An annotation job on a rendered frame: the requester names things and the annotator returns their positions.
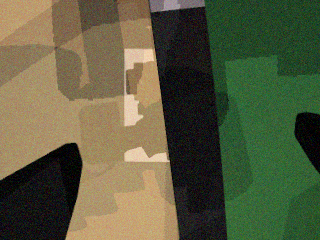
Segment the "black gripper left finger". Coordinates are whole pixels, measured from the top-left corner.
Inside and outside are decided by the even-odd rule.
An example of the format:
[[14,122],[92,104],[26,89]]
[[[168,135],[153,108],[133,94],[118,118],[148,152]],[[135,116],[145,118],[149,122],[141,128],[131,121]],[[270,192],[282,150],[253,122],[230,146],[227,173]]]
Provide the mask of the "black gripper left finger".
[[81,171],[69,143],[0,180],[0,240],[67,239]]

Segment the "green flat mat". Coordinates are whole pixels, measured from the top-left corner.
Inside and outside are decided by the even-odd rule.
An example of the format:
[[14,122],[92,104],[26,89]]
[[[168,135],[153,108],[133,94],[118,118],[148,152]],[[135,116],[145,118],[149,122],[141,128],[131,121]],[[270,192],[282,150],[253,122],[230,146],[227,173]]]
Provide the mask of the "green flat mat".
[[320,173],[295,137],[320,115],[320,0],[204,0],[227,240],[320,240]]

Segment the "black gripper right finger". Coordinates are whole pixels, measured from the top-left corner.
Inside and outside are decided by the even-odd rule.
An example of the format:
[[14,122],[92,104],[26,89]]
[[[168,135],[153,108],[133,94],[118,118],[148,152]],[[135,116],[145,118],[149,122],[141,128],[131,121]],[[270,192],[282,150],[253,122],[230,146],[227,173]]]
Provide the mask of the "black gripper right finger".
[[313,167],[320,173],[320,115],[297,113],[295,137]]

